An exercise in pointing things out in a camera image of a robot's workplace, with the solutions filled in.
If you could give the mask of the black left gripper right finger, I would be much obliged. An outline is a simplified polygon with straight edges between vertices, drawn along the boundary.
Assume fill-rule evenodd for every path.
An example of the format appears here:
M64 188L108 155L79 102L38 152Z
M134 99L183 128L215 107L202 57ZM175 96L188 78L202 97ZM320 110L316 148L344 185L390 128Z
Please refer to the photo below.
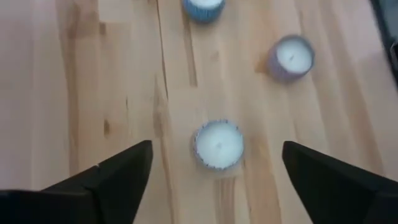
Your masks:
M282 159L313 223L397 223L397 182L293 141Z

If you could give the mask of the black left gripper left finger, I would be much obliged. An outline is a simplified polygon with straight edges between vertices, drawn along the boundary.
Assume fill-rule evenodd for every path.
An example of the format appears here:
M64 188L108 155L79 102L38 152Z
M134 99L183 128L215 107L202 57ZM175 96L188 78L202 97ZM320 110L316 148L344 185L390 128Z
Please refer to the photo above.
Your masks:
M131 224L149 180L152 160L152 141L144 140L44 190L88 193L97 223Z

